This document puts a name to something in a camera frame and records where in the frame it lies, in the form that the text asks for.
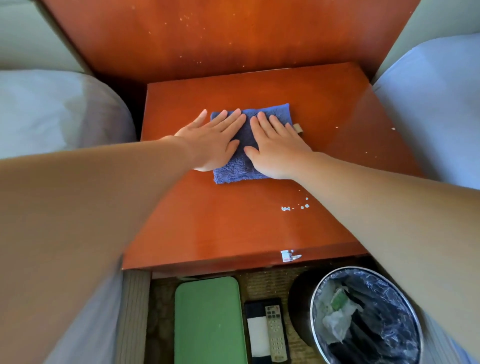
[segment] wooden nightstand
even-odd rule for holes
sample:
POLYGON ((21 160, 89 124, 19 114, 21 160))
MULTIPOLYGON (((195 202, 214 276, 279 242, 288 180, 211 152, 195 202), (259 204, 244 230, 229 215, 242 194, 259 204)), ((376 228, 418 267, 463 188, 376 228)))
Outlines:
MULTIPOLYGON (((142 140, 174 134, 202 109, 258 109, 290 103, 314 149, 381 170, 421 176, 409 148, 353 63, 232 74, 148 85, 142 140)), ((189 172, 173 187, 125 253, 123 268, 189 276, 360 255, 367 251, 293 181, 216 185, 189 172), (300 206, 308 203, 309 208, 300 206), (282 206, 295 209, 282 211, 282 206)))

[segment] blue cloth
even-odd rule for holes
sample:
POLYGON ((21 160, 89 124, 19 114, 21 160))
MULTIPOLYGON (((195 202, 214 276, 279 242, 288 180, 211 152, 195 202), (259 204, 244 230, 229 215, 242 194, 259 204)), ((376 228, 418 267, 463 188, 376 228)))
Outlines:
MULTIPOLYGON (((221 184, 242 180, 259 180, 261 178, 268 178, 253 167, 252 162, 243 151, 243 148, 246 146, 253 146, 258 149, 258 144, 253 137, 252 128, 250 127, 250 118, 256 116, 260 111, 263 111, 267 118, 269 118, 270 115, 275 115, 283 125, 286 125, 287 123, 292 125, 292 119, 290 118, 290 110, 288 107, 289 104, 284 104, 265 109, 242 110, 242 113, 247 116, 247 121, 233 137, 233 139, 240 140, 240 145, 226 165, 213 171, 215 183, 221 184)), ((212 112, 210 120, 215 118, 218 114, 219 112, 212 112)))

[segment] person's right hand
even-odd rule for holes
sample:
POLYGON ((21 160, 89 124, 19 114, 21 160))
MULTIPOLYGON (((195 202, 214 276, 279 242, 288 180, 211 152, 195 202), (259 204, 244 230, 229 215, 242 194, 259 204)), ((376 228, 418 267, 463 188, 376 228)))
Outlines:
POLYGON ((291 179, 295 164, 312 149, 290 124, 283 126, 276 116, 267 120, 263 112, 250 119, 258 150, 246 146, 243 150, 253 166, 265 176, 277 180, 291 179))

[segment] wooden headboard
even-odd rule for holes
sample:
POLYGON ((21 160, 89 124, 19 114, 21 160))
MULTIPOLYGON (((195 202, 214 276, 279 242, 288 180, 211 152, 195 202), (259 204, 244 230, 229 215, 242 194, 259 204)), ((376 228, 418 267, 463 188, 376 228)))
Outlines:
POLYGON ((378 69, 419 0, 45 0, 97 74, 139 83, 356 61, 378 69))

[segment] wooden surface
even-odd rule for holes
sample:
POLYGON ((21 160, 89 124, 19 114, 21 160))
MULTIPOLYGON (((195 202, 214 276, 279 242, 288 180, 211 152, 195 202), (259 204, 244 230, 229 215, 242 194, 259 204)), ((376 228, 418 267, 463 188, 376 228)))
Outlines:
MULTIPOLYGON (((361 69, 352 63, 150 84, 142 140, 175 133, 207 108, 263 108, 290 103, 294 123, 314 149, 346 161, 421 175, 392 130, 361 69)), ((147 221, 124 268, 165 276, 212 273, 282 262, 357 255, 365 249, 313 197, 292 181, 216 185, 211 172, 189 172, 147 221), (308 203, 309 208, 300 209, 308 203), (290 206, 291 211, 282 211, 290 206)))
POLYGON ((45 0, 97 73, 150 83, 356 61, 371 77, 419 0, 45 0))

